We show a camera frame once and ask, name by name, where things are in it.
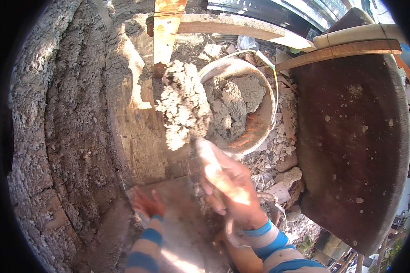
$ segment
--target dark brown surface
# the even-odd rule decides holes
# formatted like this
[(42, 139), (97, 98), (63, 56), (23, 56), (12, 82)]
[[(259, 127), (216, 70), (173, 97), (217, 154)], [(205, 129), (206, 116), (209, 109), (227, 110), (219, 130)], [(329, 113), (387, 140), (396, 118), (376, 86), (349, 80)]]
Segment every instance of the dark brown surface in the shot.
[[(329, 31), (371, 23), (351, 9)], [(351, 56), (292, 73), (301, 93), (302, 212), (371, 255), (394, 219), (410, 155), (407, 100), (396, 63), (388, 54)]]

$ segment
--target plastic bag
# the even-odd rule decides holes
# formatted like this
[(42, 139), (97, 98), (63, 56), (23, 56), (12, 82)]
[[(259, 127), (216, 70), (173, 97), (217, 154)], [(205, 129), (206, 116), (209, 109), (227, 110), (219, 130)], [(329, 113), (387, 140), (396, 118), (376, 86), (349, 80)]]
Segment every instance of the plastic bag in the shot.
[(243, 50), (251, 49), (257, 47), (257, 42), (255, 42), (255, 38), (252, 37), (238, 36), (237, 46)]

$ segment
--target bucket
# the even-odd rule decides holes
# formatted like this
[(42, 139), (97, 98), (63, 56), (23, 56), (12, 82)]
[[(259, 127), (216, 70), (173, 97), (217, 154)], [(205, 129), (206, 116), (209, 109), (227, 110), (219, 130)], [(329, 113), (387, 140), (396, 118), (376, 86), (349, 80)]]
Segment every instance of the bucket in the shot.
[(266, 88), (263, 100), (253, 113), (247, 113), (246, 133), (228, 145), (225, 152), (235, 156), (245, 156), (255, 151), (267, 138), (273, 129), (275, 116), (275, 96), (266, 77), (252, 64), (233, 58), (223, 58), (207, 64), (198, 74), (202, 84), (215, 76), (224, 79), (230, 77), (251, 76), (259, 80), (260, 85)]

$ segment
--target striped sleeve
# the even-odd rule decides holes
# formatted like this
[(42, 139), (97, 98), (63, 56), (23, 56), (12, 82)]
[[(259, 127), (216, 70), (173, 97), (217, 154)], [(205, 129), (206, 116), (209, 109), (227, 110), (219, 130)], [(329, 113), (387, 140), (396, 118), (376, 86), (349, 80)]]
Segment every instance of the striped sleeve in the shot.
[(163, 218), (154, 215), (141, 237), (132, 246), (125, 273), (157, 273), (163, 244)]
[(257, 230), (244, 233), (255, 254), (263, 260), (264, 273), (328, 273), (319, 263), (304, 259), (270, 220)]

